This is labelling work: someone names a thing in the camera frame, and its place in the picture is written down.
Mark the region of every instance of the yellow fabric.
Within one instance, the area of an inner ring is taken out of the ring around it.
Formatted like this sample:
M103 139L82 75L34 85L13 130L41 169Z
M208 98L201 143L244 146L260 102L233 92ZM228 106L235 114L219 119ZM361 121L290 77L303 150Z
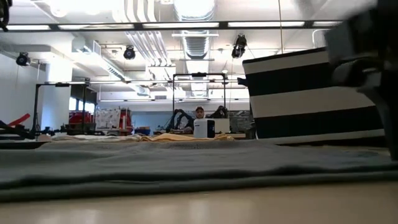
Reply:
M181 134L161 134L160 136L150 137L143 136L141 141L152 141L152 142L170 142L170 141L234 141L234 138L226 134L219 134L215 138L194 138L190 136L184 136Z

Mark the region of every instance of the spotlight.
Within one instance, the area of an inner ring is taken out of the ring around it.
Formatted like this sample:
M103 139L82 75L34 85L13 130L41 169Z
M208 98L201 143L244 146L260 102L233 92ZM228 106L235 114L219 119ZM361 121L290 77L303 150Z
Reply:
M19 53L19 56L18 56L16 62L17 62L17 65L22 66L22 67L29 66L30 58L28 57L28 53L27 52Z
M245 51L245 46L248 45L248 42L246 41L246 38L243 34L239 34L238 38L236 38L235 44L234 44L234 49L232 50L232 58L240 58L242 57L244 51Z
M124 51L123 57L127 60L134 59L136 57L136 53L134 52L134 47L127 46L126 50Z

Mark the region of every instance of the gray fabric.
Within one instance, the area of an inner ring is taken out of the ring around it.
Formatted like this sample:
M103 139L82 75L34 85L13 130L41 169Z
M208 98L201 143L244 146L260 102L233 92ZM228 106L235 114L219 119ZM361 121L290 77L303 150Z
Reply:
M0 164L2 202L398 180L398 163L376 152L261 140L55 143L0 150Z

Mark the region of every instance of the table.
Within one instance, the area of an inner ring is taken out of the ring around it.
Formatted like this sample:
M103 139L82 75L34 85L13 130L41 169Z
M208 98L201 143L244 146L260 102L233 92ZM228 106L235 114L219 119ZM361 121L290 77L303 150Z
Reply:
M0 204L0 223L396 224L398 182Z
M184 135L187 137L193 137L193 134L181 134L181 135ZM246 134L243 134L243 133L241 133L241 134L226 134L226 135L231 136L232 138L235 138L235 139L246 139Z

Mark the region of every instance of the cap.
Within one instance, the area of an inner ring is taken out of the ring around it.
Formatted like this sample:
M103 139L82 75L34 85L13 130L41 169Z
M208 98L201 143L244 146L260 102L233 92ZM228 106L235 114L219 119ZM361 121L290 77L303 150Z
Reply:
M195 112L198 111L199 109L201 109L201 110L203 110L203 111L205 110L205 109L203 109L202 106L197 106L197 108L195 109Z

